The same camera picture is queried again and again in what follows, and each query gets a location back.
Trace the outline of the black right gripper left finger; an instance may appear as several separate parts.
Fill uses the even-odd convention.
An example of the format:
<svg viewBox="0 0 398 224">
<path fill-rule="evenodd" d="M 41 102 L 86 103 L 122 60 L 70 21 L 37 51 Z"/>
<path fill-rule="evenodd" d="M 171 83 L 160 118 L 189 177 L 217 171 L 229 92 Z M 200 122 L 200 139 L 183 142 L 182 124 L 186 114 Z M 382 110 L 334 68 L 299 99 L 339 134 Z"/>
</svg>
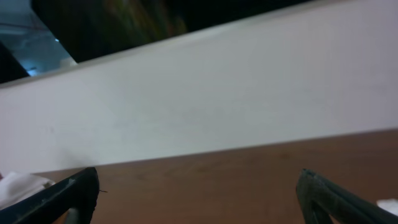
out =
<svg viewBox="0 0 398 224">
<path fill-rule="evenodd" d="M 89 224 L 99 192 L 97 171 L 88 167 L 1 210 L 1 223 L 53 223 L 72 208 L 77 211 L 75 223 Z"/>
</svg>

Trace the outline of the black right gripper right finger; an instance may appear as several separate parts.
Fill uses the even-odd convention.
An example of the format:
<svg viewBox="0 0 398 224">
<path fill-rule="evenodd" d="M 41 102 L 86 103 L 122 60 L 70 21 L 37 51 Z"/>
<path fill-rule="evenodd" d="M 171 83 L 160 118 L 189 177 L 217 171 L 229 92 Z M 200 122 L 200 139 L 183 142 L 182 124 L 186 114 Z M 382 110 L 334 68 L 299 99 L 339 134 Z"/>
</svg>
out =
<svg viewBox="0 0 398 224">
<path fill-rule="evenodd" d="M 306 224 L 332 223 L 332 219 L 340 223 L 397 223 L 396 215 L 309 169 L 301 171 L 296 194 Z"/>
</svg>

